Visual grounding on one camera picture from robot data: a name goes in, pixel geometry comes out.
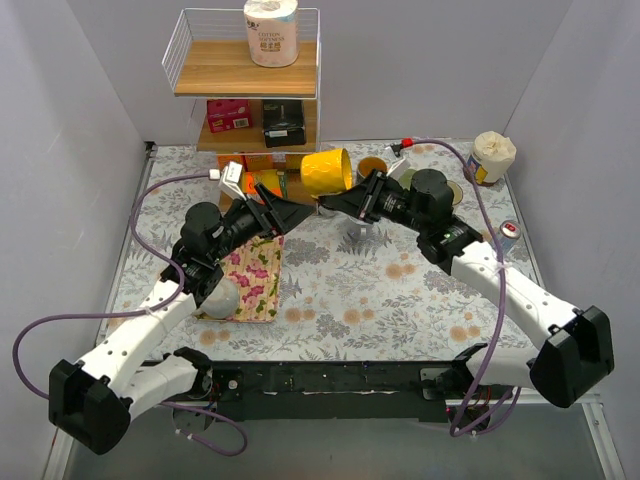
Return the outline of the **blue butterfly ceramic mug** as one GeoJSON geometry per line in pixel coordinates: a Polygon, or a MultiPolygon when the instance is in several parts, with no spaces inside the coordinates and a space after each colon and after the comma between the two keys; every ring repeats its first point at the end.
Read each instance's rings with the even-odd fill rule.
{"type": "Polygon", "coordinates": [[[356,167],[356,182],[361,183],[374,170],[386,173],[388,166],[386,162],[379,157],[370,156],[361,159],[356,167]]]}

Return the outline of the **grey-blue mug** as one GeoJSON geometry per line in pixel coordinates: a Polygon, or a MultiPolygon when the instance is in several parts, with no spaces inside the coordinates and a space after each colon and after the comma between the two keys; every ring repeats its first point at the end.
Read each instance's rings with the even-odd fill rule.
{"type": "Polygon", "coordinates": [[[353,222],[347,228],[347,235],[354,242],[369,240],[373,233],[374,225],[366,222],[353,222]]]}

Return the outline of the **yellow mug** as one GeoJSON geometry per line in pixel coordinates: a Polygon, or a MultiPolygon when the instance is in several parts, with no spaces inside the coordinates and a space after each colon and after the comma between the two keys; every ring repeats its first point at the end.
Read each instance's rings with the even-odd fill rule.
{"type": "Polygon", "coordinates": [[[313,198],[343,193],[353,186],[349,153],[340,148],[308,154],[301,161],[300,176],[313,198]]]}

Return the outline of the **cream ceramic mug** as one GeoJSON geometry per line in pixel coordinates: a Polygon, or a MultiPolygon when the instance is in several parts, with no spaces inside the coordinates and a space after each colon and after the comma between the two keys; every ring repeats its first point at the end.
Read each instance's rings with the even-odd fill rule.
{"type": "Polygon", "coordinates": [[[447,181],[447,185],[449,186],[449,188],[451,189],[451,191],[453,192],[453,200],[452,200],[452,205],[454,208],[456,208],[463,200],[464,198],[464,192],[461,188],[461,186],[451,180],[447,181]]]}

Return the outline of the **white ceramic mug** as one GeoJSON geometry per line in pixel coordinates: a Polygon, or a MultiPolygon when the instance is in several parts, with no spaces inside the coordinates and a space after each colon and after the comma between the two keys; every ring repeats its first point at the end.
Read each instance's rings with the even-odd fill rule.
{"type": "Polygon", "coordinates": [[[228,320],[234,317],[239,303],[237,286],[231,280],[223,278],[194,315],[205,319],[228,320]]]}

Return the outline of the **light green mug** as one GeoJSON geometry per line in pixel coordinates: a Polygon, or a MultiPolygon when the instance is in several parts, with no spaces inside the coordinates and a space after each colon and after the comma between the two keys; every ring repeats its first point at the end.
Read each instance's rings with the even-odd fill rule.
{"type": "Polygon", "coordinates": [[[410,189],[411,180],[415,173],[416,173],[415,169],[409,168],[400,176],[400,178],[398,179],[398,182],[403,189],[406,189],[406,190],[410,189]]]}

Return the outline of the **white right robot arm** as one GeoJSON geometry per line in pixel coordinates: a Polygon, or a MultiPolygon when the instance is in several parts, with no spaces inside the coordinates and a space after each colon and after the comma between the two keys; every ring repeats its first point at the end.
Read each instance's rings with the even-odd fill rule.
{"type": "Polygon", "coordinates": [[[475,397],[496,384],[534,389],[557,407],[571,406],[614,369],[608,316],[595,306],[578,309],[499,260],[482,235],[454,214],[453,199],[446,177],[423,169],[407,189],[374,171],[319,202],[362,222],[385,218],[415,231],[431,264],[503,309],[537,349],[534,358],[489,348],[459,355],[452,383],[460,395],[475,397]]]}

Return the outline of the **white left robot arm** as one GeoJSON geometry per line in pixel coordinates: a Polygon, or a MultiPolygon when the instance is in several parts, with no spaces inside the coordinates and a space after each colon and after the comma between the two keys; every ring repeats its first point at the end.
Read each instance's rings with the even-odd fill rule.
{"type": "Polygon", "coordinates": [[[49,420],[102,455],[123,438],[132,420],[178,394],[205,398],[213,386],[208,357],[182,348],[151,368],[142,364],[170,331],[213,293],[221,260],[250,240],[284,235],[309,217],[309,205],[285,200],[258,185],[257,200],[234,200],[227,212],[200,202],[185,215],[179,241],[140,314],[101,344],[49,374],[49,420]]]}

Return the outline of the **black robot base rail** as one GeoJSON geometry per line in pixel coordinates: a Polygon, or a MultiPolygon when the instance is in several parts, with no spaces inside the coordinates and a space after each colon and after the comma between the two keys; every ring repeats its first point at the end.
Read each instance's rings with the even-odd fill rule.
{"type": "Polygon", "coordinates": [[[216,361],[204,395],[235,421],[416,419],[446,423],[446,402],[473,382],[460,361],[216,361]]]}

